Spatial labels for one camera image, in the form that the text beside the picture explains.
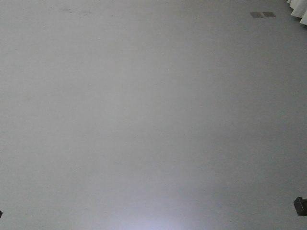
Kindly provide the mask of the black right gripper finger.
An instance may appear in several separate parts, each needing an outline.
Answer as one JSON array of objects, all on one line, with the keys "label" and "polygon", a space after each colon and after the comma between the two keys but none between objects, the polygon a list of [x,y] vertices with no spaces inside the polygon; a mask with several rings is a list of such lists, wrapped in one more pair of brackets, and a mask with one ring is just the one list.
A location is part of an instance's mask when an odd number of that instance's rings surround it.
[{"label": "black right gripper finger", "polygon": [[294,200],[293,204],[299,216],[307,215],[307,199],[303,199],[302,197],[297,197]]}]

